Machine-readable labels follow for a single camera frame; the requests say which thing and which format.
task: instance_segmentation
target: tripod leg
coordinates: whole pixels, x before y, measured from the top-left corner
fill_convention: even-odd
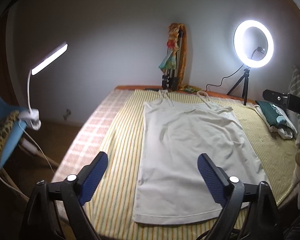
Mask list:
[[[247,97],[248,97],[248,83],[249,83],[249,78],[245,77],[244,78],[244,84],[243,84],[243,105],[247,105]]]
[[[231,92],[240,84],[240,82],[242,81],[242,79],[244,78],[244,74],[241,76],[241,78],[239,78],[239,80],[236,82],[236,84],[230,89],[230,91],[227,93],[227,95],[229,96],[231,94]]]

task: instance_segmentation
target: white lamp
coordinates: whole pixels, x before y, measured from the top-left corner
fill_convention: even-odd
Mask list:
[[[64,42],[60,46],[56,47],[52,52],[50,52],[39,65],[37,65],[35,68],[33,68],[29,71],[28,80],[27,80],[27,96],[28,96],[29,111],[21,112],[19,115],[19,119],[26,121],[27,125],[34,130],[38,130],[40,128],[41,122],[39,120],[38,109],[31,109],[31,106],[30,106],[29,87],[30,87],[31,74],[35,75],[35,74],[39,73],[46,66],[48,66],[52,61],[54,61],[56,58],[61,56],[67,50],[67,48],[68,48],[68,44]]]
[[[250,27],[256,27],[256,28],[260,29],[264,33],[264,35],[266,36],[266,39],[267,39],[267,42],[268,42],[267,52],[265,52],[265,50],[261,47],[258,47],[253,52],[253,54],[256,51],[260,51],[263,54],[266,53],[266,55],[263,57],[263,59],[258,60],[258,61],[252,59],[253,54],[252,54],[251,58],[248,58],[247,55],[244,52],[243,35],[244,35],[244,32]],[[268,29],[262,23],[257,22],[257,21],[253,21],[253,20],[248,20],[248,21],[245,21],[245,22],[241,23],[237,27],[237,29],[235,30],[235,33],[234,33],[234,49],[235,49],[235,52],[237,53],[239,59],[243,62],[244,65],[247,66],[247,68],[245,68],[244,74],[241,76],[241,78],[239,78],[239,80],[236,82],[236,84],[229,90],[227,95],[230,95],[231,92],[244,79],[242,98],[244,98],[244,103],[243,104],[246,105],[247,104],[247,97],[248,97],[248,83],[249,83],[250,68],[263,67],[264,65],[266,65],[270,61],[270,59],[272,58],[272,55],[273,55],[273,51],[274,51],[273,39],[272,39],[272,36],[271,36],[270,32],[268,31]]]
[[[244,35],[244,32],[250,27],[256,27],[256,28],[260,29],[267,38],[268,51],[266,52],[265,57],[259,61],[248,58],[247,55],[244,53],[243,35]],[[262,23],[253,21],[253,20],[248,20],[248,21],[241,23],[235,30],[234,49],[235,49],[235,52],[237,53],[239,59],[245,65],[247,65],[248,67],[258,68],[258,67],[263,67],[270,61],[270,59],[273,55],[273,51],[274,51],[274,44],[273,44],[273,39],[272,39],[270,32]]]

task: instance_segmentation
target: stack of folded clothing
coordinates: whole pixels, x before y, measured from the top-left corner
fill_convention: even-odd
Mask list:
[[[286,113],[274,104],[256,101],[255,109],[265,121],[270,132],[277,132],[282,139],[292,139],[298,132]]]

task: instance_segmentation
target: glowing ring light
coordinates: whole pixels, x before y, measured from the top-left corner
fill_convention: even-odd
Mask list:
[[[256,27],[260,29],[264,33],[268,41],[268,51],[266,52],[265,57],[259,61],[248,58],[243,51],[243,34],[250,27]],[[239,59],[248,67],[255,67],[255,68],[263,67],[270,61],[273,55],[273,51],[274,51],[273,39],[268,29],[262,23],[253,20],[245,21],[241,23],[235,30],[234,49]]]

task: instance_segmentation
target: checkered cloth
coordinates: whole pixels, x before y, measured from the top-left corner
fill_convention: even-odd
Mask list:
[[[75,137],[63,158],[52,182],[62,181],[69,174],[78,174],[99,153],[99,147],[114,117],[134,91],[115,90],[111,92],[89,117]],[[68,220],[62,201],[57,201],[59,215]]]

